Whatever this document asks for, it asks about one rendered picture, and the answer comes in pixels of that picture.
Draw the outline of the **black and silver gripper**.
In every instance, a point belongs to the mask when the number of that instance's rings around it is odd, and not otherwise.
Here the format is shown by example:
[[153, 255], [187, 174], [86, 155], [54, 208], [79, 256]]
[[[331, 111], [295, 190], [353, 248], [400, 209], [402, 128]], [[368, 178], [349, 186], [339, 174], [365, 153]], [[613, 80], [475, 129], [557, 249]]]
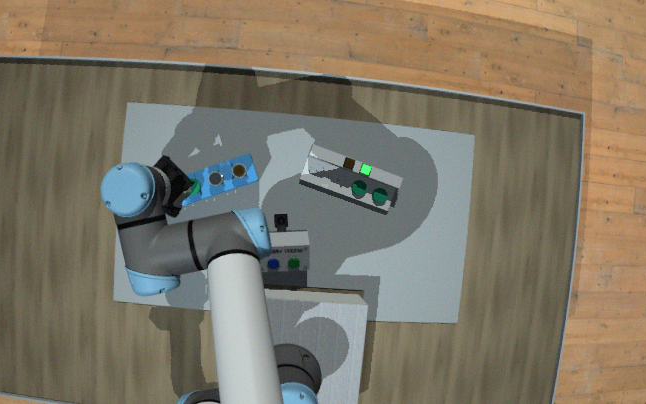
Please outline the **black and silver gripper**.
[[190, 181], [191, 179], [187, 175], [185, 175], [171, 160], [170, 161], [169, 160], [170, 160], [170, 157], [163, 155], [153, 167], [156, 167], [158, 165], [157, 168], [162, 170], [166, 175], [168, 174], [168, 179], [171, 184], [171, 193], [166, 203], [168, 207], [166, 205], [164, 206], [164, 212], [168, 216], [175, 218], [179, 214], [180, 210], [182, 209], [183, 207], [182, 202], [191, 192], [192, 190], [191, 186], [195, 182]]

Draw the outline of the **blue four-tube rack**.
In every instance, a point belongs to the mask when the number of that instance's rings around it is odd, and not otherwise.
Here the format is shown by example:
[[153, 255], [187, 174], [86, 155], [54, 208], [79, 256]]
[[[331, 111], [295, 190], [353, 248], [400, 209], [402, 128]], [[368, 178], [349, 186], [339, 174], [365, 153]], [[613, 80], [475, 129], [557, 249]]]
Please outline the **blue four-tube rack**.
[[[237, 178], [232, 174], [232, 167], [236, 163], [242, 163], [247, 169], [247, 173], [242, 178]], [[212, 172], [220, 172], [224, 177], [224, 181], [219, 186], [213, 186], [208, 181], [208, 176]], [[255, 171], [250, 153], [215, 164], [213, 166], [186, 174], [190, 179], [199, 180], [201, 183], [201, 190], [195, 195], [189, 195], [182, 202], [184, 206], [213, 197], [215, 195], [254, 183], [259, 181], [257, 172]]]

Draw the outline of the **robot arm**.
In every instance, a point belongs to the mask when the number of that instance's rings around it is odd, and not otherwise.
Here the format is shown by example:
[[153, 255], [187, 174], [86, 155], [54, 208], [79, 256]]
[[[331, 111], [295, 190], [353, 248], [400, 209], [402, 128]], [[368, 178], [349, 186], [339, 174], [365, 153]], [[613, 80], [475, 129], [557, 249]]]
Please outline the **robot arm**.
[[137, 162], [112, 167], [101, 183], [137, 295], [174, 290], [181, 274], [207, 269], [219, 388], [193, 391], [176, 404], [319, 404], [315, 356], [299, 345], [273, 344], [260, 265], [272, 253], [264, 212], [231, 210], [168, 225], [163, 206], [170, 193], [162, 170]]

